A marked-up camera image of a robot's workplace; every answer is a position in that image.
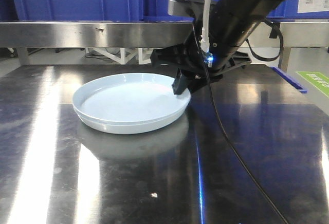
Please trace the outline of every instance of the blue strip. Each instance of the blue strip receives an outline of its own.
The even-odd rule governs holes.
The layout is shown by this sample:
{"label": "blue strip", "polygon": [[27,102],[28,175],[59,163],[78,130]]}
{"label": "blue strip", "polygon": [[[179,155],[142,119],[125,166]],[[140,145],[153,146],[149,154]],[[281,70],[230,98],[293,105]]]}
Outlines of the blue strip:
{"label": "blue strip", "polygon": [[287,81],[289,84],[291,84],[295,89],[299,90],[300,93],[307,93],[307,89],[302,86],[298,81],[288,74],[286,74],[283,70],[281,70],[279,67],[271,67],[278,75],[280,75],[285,81]]}

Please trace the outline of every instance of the white cable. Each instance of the white cable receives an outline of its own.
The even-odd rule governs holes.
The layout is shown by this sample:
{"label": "white cable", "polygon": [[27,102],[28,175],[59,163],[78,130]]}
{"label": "white cable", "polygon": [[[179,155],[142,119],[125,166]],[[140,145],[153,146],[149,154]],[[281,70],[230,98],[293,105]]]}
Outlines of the white cable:
{"label": "white cable", "polygon": [[209,13],[210,13],[211,0],[205,0],[203,27],[201,34],[201,49],[203,52],[209,52]]}

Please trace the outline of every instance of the green sign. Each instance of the green sign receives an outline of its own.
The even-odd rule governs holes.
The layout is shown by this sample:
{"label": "green sign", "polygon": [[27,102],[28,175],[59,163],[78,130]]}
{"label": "green sign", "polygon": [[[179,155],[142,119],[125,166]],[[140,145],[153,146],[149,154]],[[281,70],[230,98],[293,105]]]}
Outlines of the green sign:
{"label": "green sign", "polygon": [[329,97],[329,78],[318,71],[297,71],[297,73]]}

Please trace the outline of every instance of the plate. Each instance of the plate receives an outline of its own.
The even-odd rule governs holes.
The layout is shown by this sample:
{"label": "plate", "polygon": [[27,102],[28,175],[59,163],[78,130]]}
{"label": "plate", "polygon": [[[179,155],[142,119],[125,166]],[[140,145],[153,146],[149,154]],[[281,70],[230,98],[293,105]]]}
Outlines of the plate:
{"label": "plate", "polygon": [[162,128],[178,119],[191,95],[174,95],[174,79],[154,73],[124,73],[81,86],[73,107],[91,128],[113,134],[137,134]]}

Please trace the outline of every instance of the blue light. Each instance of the blue light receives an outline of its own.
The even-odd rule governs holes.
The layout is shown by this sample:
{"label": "blue light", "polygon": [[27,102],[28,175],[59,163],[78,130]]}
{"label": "blue light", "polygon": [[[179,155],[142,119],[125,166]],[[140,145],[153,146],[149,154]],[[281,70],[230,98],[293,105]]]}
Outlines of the blue light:
{"label": "blue light", "polygon": [[214,61],[214,57],[213,57],[213,56],[209,56],[209,57],[207,58],[207,61],[208,61],[208,62],[213,62],[213,61]]}
{"label": "blue light", "polygon": [[197,168],[198,168],[198,184],[199,184],[199,206],[200,206],[200,216],[201,216],[201,223],[205,223],[204,218],[204,188],[202,182],[202,171],[201,171],[201,159],[199,154],[199,146],[198,146],[198,139],[195,134],[195,144],[196,144],[196,154],[197,154]]}

